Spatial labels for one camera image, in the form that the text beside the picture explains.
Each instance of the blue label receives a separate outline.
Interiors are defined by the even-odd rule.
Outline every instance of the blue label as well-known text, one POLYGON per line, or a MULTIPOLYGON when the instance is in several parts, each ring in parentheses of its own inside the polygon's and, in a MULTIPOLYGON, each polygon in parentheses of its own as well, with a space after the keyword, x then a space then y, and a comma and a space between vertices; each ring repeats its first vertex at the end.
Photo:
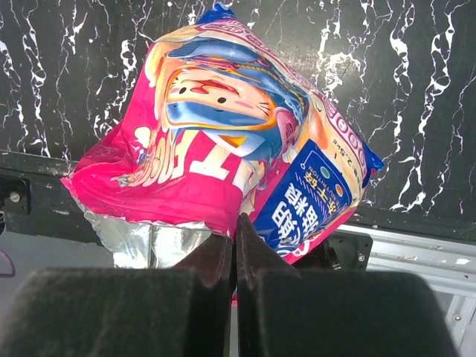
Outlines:
POLYGON ((350 206, 342 174, 308 140, 265 203, 254 227, 281 257, 299 248, 350 206))

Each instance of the screw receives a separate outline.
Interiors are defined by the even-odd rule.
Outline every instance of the screw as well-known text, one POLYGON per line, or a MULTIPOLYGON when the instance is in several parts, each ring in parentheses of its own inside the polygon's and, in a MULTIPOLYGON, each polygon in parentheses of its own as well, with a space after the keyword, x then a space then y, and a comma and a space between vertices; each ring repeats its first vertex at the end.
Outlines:
POLYGON ((10 192, 10 201, 14 203, 20 202, 21 196, 18 192, 10 192))

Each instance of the pink snack bag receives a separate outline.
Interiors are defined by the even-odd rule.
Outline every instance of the pink snack bag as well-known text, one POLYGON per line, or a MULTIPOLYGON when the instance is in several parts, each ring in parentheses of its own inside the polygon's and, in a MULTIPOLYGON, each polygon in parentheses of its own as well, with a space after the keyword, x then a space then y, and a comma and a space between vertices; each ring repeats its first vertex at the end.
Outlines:
POLYGON ((293 263, 353 214, 382 166, 325 96, 218 4, 151 46, 125 118, 62 182, 116 266, 186 255, 204 231, 233 238, 242 212, 293 263))

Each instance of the black metal bracket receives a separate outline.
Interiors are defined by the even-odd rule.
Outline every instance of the black metal bracket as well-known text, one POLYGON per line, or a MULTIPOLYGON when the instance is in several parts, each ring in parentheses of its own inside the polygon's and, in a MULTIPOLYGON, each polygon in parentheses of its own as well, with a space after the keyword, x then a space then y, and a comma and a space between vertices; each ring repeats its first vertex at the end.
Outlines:
POLYGON ((30 182, 0 175, 0 210, 26 215, 30 213, 30 182))

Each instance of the snack bag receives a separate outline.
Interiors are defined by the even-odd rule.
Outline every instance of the snack bag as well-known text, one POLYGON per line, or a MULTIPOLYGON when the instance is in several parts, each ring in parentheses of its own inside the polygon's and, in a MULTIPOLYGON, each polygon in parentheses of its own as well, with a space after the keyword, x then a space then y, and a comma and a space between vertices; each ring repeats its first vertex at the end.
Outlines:
POLYGON ((151 46, 125 118, 63 183, 116 266, 172 265, 211 231, 233 238, 242 212, 293 263, 352 215, 382 166, 218 4, 151 46))

